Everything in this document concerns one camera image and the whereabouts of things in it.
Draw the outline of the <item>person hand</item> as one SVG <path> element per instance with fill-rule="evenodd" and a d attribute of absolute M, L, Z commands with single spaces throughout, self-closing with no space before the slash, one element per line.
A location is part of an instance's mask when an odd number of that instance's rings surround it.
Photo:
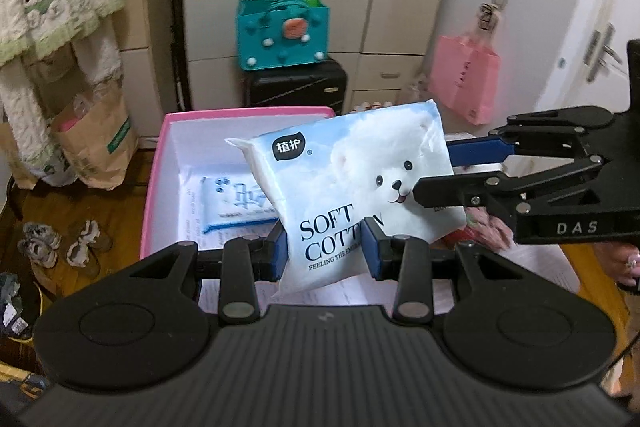
<path fill-rule="evenodd" d="M 627 243 L 610 242 L 593 245 L 594 253 L 606 275 L 624 291 L 639 290 L 639 249 Z"/>

